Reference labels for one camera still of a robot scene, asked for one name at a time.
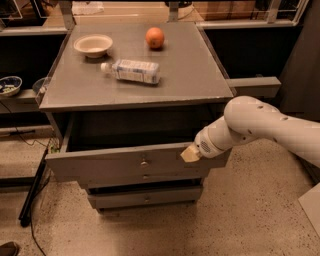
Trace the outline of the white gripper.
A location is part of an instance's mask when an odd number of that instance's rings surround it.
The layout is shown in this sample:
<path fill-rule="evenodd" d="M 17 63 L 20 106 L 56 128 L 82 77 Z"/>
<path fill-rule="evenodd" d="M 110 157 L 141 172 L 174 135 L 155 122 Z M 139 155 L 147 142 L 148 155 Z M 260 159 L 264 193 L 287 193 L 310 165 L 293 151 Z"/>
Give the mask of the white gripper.
<path fill-rule="evenodd" d="M 195 137 L 194 143 L 189 145 L 182 153 L 182 159 L 187 162 L 199 161 L 201 157 L 214 158 L 230 149 L 229 146 L 221 148 L 214 141 L 214 137 L 209 134 L 210 128 L 206 126 L 199 131 Z"/>

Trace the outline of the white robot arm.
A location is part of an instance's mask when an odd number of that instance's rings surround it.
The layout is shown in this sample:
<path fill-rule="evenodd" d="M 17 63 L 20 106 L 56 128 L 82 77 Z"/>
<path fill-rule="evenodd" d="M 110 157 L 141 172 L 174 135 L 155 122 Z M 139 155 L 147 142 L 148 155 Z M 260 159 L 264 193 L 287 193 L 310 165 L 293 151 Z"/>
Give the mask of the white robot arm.
<path fill-rule="evenodd" d="M 320 167 L 320 124 L 285 115 L 249 96 L 230 100 L 223 116 L 198 132 L 181 157 L 185 162 L 214 158 L 258 138 L 274 141 Z"/>

